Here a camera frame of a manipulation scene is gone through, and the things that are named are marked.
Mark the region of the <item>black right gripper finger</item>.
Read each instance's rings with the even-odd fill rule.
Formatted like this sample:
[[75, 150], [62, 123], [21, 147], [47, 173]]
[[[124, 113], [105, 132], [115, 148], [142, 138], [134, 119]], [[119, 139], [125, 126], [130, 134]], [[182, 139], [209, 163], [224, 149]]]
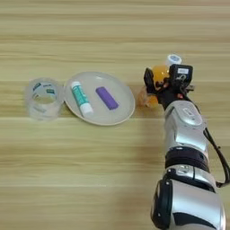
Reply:
[[144, 74], [144, 82], [147, 93], [155, 93], [154, 75], [150, 68], [147, 68]]

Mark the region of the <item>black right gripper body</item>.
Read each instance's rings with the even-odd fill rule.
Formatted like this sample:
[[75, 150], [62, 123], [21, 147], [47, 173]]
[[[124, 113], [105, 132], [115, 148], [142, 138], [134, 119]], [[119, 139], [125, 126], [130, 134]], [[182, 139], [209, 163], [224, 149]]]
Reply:
[[154, 90], [158, 103], [166, 110], [167, 107], [176, 101], [190, 102], [188, 93], [194, 90], [193, 85], [187, 87], [180, 86], [179, 88], [173, 87], [171, 84], [165, 83], [159, 90]]

